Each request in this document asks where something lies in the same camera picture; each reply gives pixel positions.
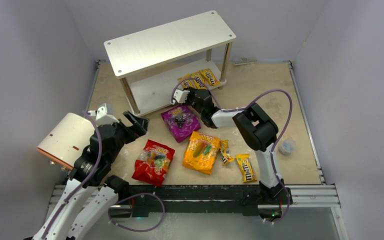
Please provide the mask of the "white cylindrical lamp shade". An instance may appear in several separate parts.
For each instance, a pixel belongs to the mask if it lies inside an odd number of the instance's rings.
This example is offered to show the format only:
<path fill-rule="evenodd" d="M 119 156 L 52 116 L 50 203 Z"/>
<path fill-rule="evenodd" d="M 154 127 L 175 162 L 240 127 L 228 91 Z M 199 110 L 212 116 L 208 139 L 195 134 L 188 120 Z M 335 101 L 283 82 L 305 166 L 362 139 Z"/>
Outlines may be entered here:
<path fill-rule="evenodd" d="M 94 132 L 89 120 L 69 112 L 40 142 L 37 150 L 52 162 L 72 170 Z"/>

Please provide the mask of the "grey bracket at wall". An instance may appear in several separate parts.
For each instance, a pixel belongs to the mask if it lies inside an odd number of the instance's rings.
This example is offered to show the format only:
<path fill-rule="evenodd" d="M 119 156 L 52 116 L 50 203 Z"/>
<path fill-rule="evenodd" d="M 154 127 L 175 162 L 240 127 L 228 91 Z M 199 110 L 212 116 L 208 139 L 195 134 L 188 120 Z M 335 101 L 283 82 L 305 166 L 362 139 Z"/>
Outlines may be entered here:
<path fill-rule="evenodd" d="M 248 64 L 255 64 L 257 63 L 257 59 L 251 59 L 251 58 L 241 58 L 238 61 L 235 61 L 233 64 L 235 66 L 242 66 L 242 65 L 248 65 Z"/>

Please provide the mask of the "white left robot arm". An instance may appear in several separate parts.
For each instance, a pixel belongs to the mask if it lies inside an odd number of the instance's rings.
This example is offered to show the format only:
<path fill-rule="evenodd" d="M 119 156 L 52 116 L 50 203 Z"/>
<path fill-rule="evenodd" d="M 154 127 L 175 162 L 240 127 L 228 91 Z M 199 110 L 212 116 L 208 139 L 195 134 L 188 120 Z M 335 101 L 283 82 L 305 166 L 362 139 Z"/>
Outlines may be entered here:
<path fill-rule="evenodd" d="M 129 195 L 129 183 L 109 172 L 122 147 L 144 136 L 150 121 L 129 111 L 124 116 L 130 125 L 103 107 L 85 117 L 68 113 L 37 146 L 69 175 L 35 240 L 81 240 L 110 206 Z"/>

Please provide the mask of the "red gummy candy bag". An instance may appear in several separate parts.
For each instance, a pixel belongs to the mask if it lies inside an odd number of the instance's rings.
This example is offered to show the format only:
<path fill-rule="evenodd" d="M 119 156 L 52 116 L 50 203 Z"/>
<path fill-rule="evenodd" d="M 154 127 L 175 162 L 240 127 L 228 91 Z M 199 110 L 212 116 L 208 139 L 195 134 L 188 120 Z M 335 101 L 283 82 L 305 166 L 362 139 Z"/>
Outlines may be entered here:
<path fill-rule="evenodd" d="M 134 163 L 134 180 L 161 187 L 167 177 L 175 150 L 148 140 Z"/>

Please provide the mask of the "white two-tier shelf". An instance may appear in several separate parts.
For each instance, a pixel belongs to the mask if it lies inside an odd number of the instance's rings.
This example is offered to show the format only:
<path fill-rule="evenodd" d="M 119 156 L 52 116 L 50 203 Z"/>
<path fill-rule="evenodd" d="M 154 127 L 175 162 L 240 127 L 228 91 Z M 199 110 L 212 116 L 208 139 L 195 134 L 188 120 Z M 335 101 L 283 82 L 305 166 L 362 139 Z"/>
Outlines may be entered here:
<path fill-rule="evenodd" d="M 235 33 L 215 11 L 186 17 L 146 30 L 107 40 L 104 48 L 114 75 L 120 80 L 131 111 L 138 117 L 171 104 L 178 78 L 210 69 L 222 89 Z M 206 57 L 129 83 L 127 78 L 186 57 Z"/>

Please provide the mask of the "orange gummy candy bag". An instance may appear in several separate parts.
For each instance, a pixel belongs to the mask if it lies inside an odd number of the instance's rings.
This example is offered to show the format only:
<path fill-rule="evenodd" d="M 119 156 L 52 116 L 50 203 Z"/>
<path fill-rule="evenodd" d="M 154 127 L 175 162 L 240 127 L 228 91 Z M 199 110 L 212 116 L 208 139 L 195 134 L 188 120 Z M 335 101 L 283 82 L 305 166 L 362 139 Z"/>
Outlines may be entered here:
<path fill-rule="evenodd" d="M 211 175 L 217 159 L 221 140 L 218 137 L 194 131 L 184 152 L 182 166 Z"/>

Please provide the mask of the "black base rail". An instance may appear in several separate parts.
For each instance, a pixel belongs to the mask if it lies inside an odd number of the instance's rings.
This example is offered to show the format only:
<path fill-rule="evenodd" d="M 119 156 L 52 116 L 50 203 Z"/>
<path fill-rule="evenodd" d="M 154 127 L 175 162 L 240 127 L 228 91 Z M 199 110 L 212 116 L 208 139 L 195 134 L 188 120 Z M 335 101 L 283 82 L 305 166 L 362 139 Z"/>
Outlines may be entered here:
<path fill-rule="evenodd" d="M 150 213 L 215 213 L 242 214 L 278 218 L 293 203 L 282 197 L 265 195 L 260 184 L 251 185 L 152 185 L 117 186 L 108 193 L 104 187 L 87 198 L 86 203 L 104 203 L 115 197 L 109 208 L 127 210 L 134 218 L 145 218 Z"/>

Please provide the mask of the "yellow M&M candy bag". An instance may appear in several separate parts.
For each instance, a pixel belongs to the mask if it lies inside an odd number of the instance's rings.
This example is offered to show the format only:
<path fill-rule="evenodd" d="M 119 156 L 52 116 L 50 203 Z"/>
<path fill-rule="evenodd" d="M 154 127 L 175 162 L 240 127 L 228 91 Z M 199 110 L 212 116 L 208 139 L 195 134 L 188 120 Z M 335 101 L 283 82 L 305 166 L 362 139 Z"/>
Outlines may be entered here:
<path fill-rule="evenodd" d="M 203 78 L 202 74 L 197 71 L 189 75 L 191 78 L 193 78 L 193 83 L 195 85 L 196 89 L 206 89 L 207 86 L 205 85 L 205 79 Z"/>

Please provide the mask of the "small clear plastic cup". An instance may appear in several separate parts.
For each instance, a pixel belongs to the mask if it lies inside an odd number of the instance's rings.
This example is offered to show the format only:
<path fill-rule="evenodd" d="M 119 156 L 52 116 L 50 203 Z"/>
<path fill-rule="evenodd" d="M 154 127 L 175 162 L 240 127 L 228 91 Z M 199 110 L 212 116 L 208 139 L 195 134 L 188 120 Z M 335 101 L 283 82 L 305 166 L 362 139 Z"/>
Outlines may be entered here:
<path fill-rule="evenodd" d="M 278 151 L 284 156 L 290 155 L 296 149 L 296 142 L 291 138 L 286 138 L 281 141 L 278 146 Z"/>

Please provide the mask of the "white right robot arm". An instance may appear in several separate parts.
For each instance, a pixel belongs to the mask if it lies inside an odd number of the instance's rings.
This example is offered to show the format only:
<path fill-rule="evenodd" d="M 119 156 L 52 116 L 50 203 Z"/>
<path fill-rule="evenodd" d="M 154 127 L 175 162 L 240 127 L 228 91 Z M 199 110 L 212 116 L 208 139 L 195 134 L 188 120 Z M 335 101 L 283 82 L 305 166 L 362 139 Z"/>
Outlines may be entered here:
<path fill-rule="evenodd" d="M 244 108 L 221 109 L 215 106 L 208 89 L 185 88 L 177 90 L 174 99 L 192 106 L 208 128 L 236 127 L 249 148 L 254 150 L 258 167 L 261 191 L 271 199 L 282 197 L 291 201 L 290 189 L 285 187 L 278 171 L 276 144 L 283 134 L 277 124 L 255 102 Z"/>

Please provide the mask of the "purple gummy candy bag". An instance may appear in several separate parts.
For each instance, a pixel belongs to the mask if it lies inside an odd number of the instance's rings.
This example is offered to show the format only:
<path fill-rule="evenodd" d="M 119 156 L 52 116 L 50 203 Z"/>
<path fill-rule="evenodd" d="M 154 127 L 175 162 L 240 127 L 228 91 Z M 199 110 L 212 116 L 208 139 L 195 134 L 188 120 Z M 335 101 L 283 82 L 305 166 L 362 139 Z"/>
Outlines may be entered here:
<path fill-rule="evenodd" d="M 175 106 L 160 115 L 177 143 L 183 142 L 193 132 L 201 129 L 198 117 L 185 105 Z"/>

